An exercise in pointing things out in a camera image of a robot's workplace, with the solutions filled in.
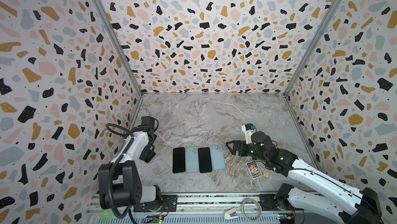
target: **terrazzo pattern wallpaper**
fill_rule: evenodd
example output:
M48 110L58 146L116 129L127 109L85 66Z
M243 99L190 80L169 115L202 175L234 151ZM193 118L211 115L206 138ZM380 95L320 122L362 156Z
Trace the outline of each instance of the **terrazzo pattern wallpaper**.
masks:
M82 223L135 92L90 0L0 0L0 222Z
M283 92L332 0L102 0L143 92Z
M397 221L397 1L343 0L287 96L323 171Z

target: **gray marble surface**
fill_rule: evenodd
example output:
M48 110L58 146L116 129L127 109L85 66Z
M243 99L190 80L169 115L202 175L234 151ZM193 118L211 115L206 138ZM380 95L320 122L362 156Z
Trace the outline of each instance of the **gray marble surface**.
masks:
M282 183L308 189L295 180L270 172L270 178L251 179L245 163L250 157L233 156L225 142L245 140L241 126L253 123L278 142L312 164L284 99L269 94L149 94L144 95L136 125L150 115L159 121L154 142L156 156L149 164L140 161L142 184L158 185L162 192L277 191ZM210 173L172 173L172 151L176 147L224 148L226 170Z

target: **black smartphone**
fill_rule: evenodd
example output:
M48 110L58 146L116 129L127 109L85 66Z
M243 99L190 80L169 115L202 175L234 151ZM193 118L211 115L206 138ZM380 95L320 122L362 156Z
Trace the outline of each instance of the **black smartphone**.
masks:
M181 173L186 171L185 148L178 147L173 149L172 154L172 173Z
M211 152L209 147L201 147L198 149L198 167L200 173L212 171Z

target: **metal corner post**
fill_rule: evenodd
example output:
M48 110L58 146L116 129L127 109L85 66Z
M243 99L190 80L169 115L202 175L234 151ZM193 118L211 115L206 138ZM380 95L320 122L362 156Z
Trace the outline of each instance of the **metal corner post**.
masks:
M292 75L292 78L290 82L288 83L285 91L284 91L284 96L288 96L288 94L291 92L292 88L294 87L295 82L298 80L300 73L303 71L303 68L307 64L307 62L310 59L310 56L312 55L313 51L315 50L318 42L320 41L321 37L325 33L326 28L330 24L333 16L335 15L336 10L339 8L340 4L342 3L343 0L333 0L330 9L326 13L323 21L320 23L320 27L318 28L317 32L314 34L314 37L309 44L309 47L306 49L305 54L302 57L302 60L298 64L294 74Z
M98 12L99 18L102 21L103 27L105 28L105 31L108 33L110 41L114 44L117 56L120 58L120 61L122 62L122 65L124 69L126 70L126 73L128 75L128 78L130 79L136 93L138 94L138 98L142 98L142 91L139 88L139 85L135 79L134 74L132 73L132 70L128 64L128 61L126 59L126 56L121 48L121 45L119 43L119 40L116 37L116 34L113 32L112 24L110 23L109 19L107 18L106 11L101 3L101 0L91 0L93 6Z

